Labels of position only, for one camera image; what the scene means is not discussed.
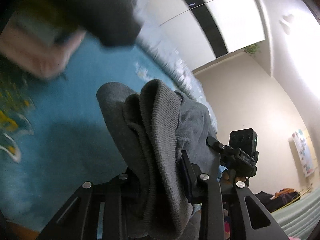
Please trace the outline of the person's right hand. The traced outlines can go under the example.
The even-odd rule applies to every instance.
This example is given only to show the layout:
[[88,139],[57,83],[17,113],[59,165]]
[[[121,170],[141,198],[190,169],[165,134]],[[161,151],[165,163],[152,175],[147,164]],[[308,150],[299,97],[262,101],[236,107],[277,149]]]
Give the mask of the person's right hand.
[[223,184],[235,184],[238,181],[246,182],[246,177],[237,177],[236,171],[234,169],[231,170],[224,170],[222,172],[220,183]]

